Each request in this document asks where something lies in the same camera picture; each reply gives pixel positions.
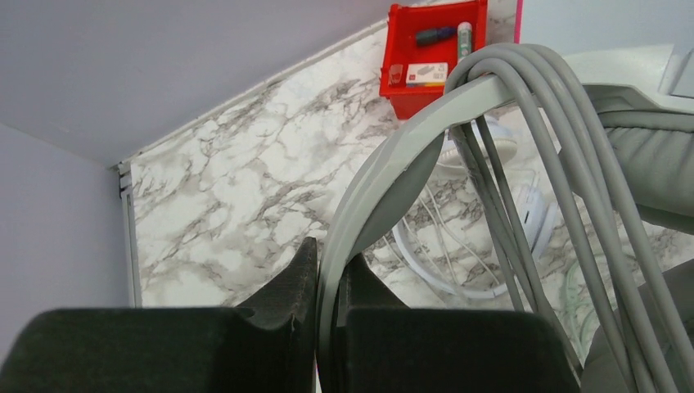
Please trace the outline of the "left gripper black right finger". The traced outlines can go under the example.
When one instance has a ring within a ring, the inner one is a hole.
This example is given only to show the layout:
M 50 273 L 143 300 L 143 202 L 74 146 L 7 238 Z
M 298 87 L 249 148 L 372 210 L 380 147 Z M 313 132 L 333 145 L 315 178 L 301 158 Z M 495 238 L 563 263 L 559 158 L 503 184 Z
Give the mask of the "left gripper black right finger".
M 406 306 L 355 256 L 340 280 L 334 392 L 576 392 L 561 342 L 535 314 Z

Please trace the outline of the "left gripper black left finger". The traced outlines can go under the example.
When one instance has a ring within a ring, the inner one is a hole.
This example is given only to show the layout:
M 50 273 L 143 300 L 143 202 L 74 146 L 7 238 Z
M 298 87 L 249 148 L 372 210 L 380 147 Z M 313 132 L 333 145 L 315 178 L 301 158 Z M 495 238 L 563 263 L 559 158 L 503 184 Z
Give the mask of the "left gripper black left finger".
M 312 392 L 318 244 L 239 305 L 54 309 L 1 368 L 4 392 Z

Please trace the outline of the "grey headphones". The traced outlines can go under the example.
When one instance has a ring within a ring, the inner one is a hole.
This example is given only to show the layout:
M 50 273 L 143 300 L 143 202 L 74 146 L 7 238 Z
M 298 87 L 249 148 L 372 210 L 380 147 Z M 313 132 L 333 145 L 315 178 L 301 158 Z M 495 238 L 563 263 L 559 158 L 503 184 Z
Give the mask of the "grey headphones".
M 340 280 L 349 262 L 396 225 L 426 185 L 445 138 L 471 173 L 513 310 L 545 320 L 580 391 L 693 388 L 693 291 L 660 271 L 645 223 L 693 230 L 692 71 L 646 46 L 562 57 L 535 44 L 472 53 L 444 95 L 388 137 L 343 195 L 319 267 L 317 363 L 331 388 Z M 522 235 L 484 113 L 520 107 L 557 197 L 600 323 L 581 364 L 551 309 Z

